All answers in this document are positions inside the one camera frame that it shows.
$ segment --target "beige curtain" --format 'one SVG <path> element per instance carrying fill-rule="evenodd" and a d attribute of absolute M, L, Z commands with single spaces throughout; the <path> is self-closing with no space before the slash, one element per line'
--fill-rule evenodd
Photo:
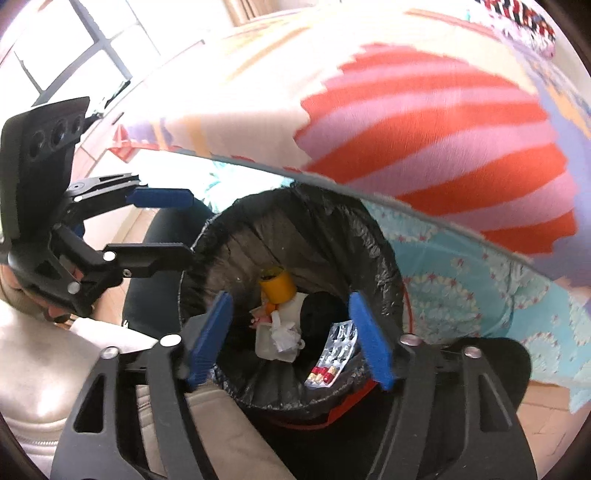
<path fill-rule="evenodd" d="M 248 23 L 255 17 L 280 10 L 277 0 L 224 0 L 224 3 L 236 27 Z"/>

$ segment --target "metal screw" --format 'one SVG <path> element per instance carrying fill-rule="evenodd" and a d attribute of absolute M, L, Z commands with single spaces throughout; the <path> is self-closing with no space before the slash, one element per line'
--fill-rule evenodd
<path fill-rule="evenodd" d="M 408 346 L 419 346 L 422 340 L 412 333 L 405 333 L 400 337 L 400 343 Z"/>
<path fill-rule="evenodd" d="M 76 295 L 80 291 L 80 284 L 77 281 L 68 283 L 68 293 Z"/>
<path fill-rule="evenodd" d="M 108 346 L 100 353 L 100 357 L 105 360 L 115 358 L 117 355 L 119 355 L 119 349 L 115 346 Z"/>
<path fill-rule="evenodd" d="M 477 346 L 467 346 L 464 348 L 464 355 L 469 356 L 470 358 L 480 358 L 482 356 L 482 350 Z"/>
<path fill-rule="evenodd" d="M 112 262 L 115 258 L 117 258 L 115 252 L 107 251 L 103 253 L 103 260 L 105 262 Z"/>
<path fill-rule="evenodd" d="M 171 333 L 170 335 L 163 336 L 160 339 L 160 345 L 162 346 L 175 346 L 181 342 L 182 338 L 177 333 Z"/>

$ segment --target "dark pants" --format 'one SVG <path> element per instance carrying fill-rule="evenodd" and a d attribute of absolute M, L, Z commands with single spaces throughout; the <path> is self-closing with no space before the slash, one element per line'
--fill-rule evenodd
<path fill-rule="evenodd" d="M 213 216 L 195 200 L 188 209 L 161 209 L 146 232 L 144 243 L 181 242 L 191 247 Z M 181 272 L 158 272 L 150 278 L 133 278 L 123 306 L 123 320 L 129 328 L 162 338 L 181 329 L 178 315 L 178 286 Z"/>

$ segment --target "garbage bag liner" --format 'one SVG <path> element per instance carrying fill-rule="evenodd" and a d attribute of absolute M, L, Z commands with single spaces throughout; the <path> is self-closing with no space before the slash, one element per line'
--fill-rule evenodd
<path fill-rule="evenodd" d="M 357 199 L 299 183 L 250 195 L 210 220 L 193 250 L 198 266 L 181 281 L 181 318 L 204 313 L 220 290 L 230 292 L 234 318 L 214 381 L 242 408 L 313 419 L 370 378 L 361 351 L 332 387 L 313 390 L 304 381 L 318 349 L 304 348 L 293 364 L 256 356 L 249 311 L 261 304 L 263 268 L 282 265 L 298 291 L 326 291 L 345 304 L 350 292 L 361 291 L 382 328 L 401 326 L 402 279 L 394 252 Z"/>

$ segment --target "orange cardboard tube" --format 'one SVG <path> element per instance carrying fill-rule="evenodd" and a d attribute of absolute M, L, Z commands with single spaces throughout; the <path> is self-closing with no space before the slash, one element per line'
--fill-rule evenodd
<path fill-rule="evenodd" d="M 276 305 L 290 301 L 297 292 L 291 276 L 283 267 L 263 270 L 259 283 L 269 302 Z"/>

